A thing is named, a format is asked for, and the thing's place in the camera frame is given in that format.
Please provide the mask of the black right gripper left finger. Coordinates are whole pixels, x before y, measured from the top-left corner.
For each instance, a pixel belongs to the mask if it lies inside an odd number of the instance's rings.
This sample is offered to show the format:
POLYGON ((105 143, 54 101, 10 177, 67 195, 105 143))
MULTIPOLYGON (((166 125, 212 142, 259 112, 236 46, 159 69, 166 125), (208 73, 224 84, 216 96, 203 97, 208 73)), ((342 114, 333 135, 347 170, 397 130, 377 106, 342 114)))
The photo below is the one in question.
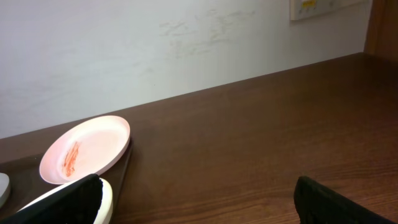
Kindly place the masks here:
POLYGON ((93 224, 101 206, 103 183, 90 174, 1 220, 3 224, 93 224))

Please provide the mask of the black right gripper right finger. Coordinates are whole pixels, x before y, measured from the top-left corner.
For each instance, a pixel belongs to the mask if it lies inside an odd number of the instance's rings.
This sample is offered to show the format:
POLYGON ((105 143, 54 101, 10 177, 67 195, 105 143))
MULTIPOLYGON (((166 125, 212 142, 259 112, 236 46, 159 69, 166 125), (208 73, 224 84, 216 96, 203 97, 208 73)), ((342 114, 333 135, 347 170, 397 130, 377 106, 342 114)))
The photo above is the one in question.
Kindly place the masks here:
POLYGON ((394 224, 307 176, 294 191, 300 224, 394 224))

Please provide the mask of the pink plate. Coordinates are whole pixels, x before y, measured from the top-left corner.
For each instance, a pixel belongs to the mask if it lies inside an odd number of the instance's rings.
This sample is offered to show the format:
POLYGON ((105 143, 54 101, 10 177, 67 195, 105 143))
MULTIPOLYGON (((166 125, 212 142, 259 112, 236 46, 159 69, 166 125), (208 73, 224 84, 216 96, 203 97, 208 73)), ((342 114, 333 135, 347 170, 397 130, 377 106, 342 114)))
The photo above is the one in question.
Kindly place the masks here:
POLYGON ((89 119, 52 143, 41 159, 39 174, 56 185, 101 175, 123 156, 130 137, 130 125, 120 116, 89 119))

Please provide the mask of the pale grey plate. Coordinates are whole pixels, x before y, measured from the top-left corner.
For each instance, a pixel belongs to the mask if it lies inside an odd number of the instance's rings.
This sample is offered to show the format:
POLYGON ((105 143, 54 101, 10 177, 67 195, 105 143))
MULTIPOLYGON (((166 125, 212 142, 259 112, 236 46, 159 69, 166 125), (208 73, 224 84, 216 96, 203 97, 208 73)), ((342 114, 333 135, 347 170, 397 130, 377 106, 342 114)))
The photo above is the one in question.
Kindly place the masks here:
POLYGON ((0 208, 6 203, 11 192, 10 178, 7 174, 0 173, 0 208))

